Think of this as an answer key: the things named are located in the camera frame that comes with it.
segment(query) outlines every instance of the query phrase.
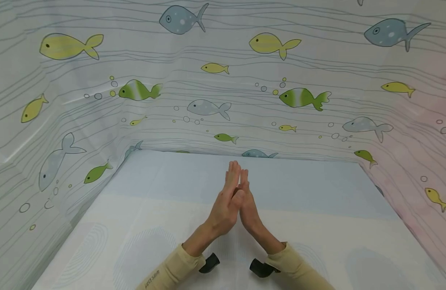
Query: bubble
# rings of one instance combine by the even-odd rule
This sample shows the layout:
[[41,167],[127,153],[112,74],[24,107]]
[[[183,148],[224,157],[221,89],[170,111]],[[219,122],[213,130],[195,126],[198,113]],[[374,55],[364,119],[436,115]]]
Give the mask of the bubble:
[[442,129],[440,129],[440,134],[446,134],[446,126]]

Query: bed sheet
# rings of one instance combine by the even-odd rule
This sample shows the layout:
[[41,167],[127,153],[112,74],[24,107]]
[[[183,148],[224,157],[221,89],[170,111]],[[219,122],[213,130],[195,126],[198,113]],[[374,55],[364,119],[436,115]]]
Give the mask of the bed sheet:
[[[137,151],[93,202],[33,290],[134,289],[202,223],[228,161],[249,169],[260,216],[337,290],[446,290],[445,277],[358,164]],[[262,248],[238,222],[180,289],[285,289],[249,270]]]

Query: yellow fish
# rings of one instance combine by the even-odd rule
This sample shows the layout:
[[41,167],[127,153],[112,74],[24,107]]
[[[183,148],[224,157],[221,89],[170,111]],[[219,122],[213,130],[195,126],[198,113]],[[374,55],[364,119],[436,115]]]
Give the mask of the yellow fish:
[[275,34],[265,32],[260,33],[259,35],[251,39],[249,45],[254,51],[258,53],[266,54],[279,51],[281,59],[285,60],[287,56],[286,50],[295,48],[301,41],[302,40],[300,39],[293,39],[289,40],[283,45],[281,43],[281,40],[279,40],[279,38],[276,37]]
[[84,44],[69,35],[51,33],[43,38],[39,52],[46,57],[63,60],[74,58],[84,51],[90,57],[99,60],[99,55],[94,48],[101,45],[102,40],[104,40],[102,34],[95,34],[88,38],[86,44]]
[[281,130],[281,131],[289,131],[289,130],[293,130],[294,132],[296,132],[296,131],[295,131],[296,128],[297,128],[297,126],[282,125],[282,126],[280,127],[280,130]]
[[446,203],[440,200],[440,195],[437,192],[437,190],[427,187],[424,189],[424,191],[426,192],[426,195],[429,198],[429,200],[436,204],[439,204],[440,207],[442,208],[442,212],[444,212],[446,209]]
[[25,109],[23,109],[21,122],[22,123],[30,122],[31,120],[36,118],[39,115],[41,108],[43,107],[43,103],[46,104],[49,103],[44,98],[44,94],[41,94],[39,98],[28,103]]
[[139,120],[131,121],[131,122],[130,122],[130,125],[131,125],[131,126],[136,126],[137,124],[141,123],[141,121],[142,121],[143,119],[145,119],[145,118],[147,118],[147,117],[144,116],[144,118],[141,118],[141,119],[139,119]]
[[209,73],[221,73],[224,71],[225,73],[229,74],[228,65],[222,66],[219,64],[204,64],[200,69]]
[[411,94],[416,91],[415,89],[410,89],[405,83],[400,82],[387,83],[381,86],[381,88],[393,93],[407,93],[409,98],[411,98]]

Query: green striped fish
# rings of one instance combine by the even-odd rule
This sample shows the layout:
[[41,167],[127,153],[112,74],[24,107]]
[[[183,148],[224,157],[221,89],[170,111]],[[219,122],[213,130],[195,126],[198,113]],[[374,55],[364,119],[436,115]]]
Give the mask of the green striped fish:
[[119,97],[128,98],[135,101],[142,101],[147,98],[157,98],[160,97],[160,90],[162,89],[162,84],[158,83],[153,86],[151,91],[149,91],[142,82],[137,79],[132,79],[122,86],[118,92]]

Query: black object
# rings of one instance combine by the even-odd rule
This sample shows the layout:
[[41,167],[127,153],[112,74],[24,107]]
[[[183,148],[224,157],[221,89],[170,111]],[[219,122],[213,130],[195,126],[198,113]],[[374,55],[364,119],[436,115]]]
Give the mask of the black object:
[[267,263],[262,263],[257,259],[254,259],[250,264],[250,270],[254,272],[260,278],[266,278],[274,271],[275,273],[280,273],[278,269],[268,265]]
[[212,253],[210,257],[205,259],[205,265],[201,269],[199,269],[199,272],[201,272],[202,274],[210,273],[210,271],[212,271],[213,268],[215,268],[215,266],[219,263],[220,260],[218,260],[218,257],[215,255],[215,253]]

